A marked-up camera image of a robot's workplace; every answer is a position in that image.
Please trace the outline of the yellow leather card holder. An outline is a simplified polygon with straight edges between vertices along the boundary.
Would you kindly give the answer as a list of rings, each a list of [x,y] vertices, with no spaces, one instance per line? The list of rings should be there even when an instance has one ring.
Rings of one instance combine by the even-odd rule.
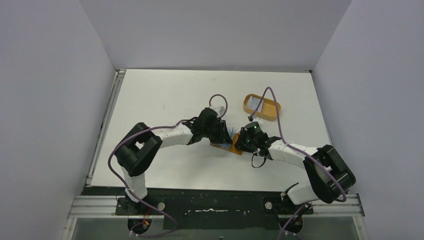
[[[214,143],[210,143],[209,145],[236,155],[241,156],[243,154],[242,150],[239,150],[235,147],[235,143],[237,142],[237,140],[239,139],[239,133],[238,132],[233,132],[231,134],[231,138],[232,138],[232,143],[222,143],[222,144],[214,144]]]

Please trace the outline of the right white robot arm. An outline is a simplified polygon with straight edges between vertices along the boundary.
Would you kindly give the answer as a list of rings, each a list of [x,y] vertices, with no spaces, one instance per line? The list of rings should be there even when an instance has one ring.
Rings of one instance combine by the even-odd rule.
[[[268,136],[256,121],[240,129],[234,146],[266,161],[282,161],[305,170],[308,180],[283,192],[281,207],[289,214],[311,201],[344,202],[346,191],[356,183],[355,175],[332,145],[307,147],[288,143],[279,136]]]

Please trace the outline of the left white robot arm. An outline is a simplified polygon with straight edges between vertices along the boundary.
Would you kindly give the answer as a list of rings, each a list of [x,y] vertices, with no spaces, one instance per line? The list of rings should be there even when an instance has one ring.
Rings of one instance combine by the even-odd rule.
[[[180,120],[176,125],[148,127],[139,122],[127,133],[112,153],[123,170],[125,196],[129,199],[128,208],[134,214],[147,211],[145,172],[159,149],[192,145],[203,138],[213,145],[232,145],[232,137],[222,119],[225,111],[224,106],[210,106],[199,116]]]

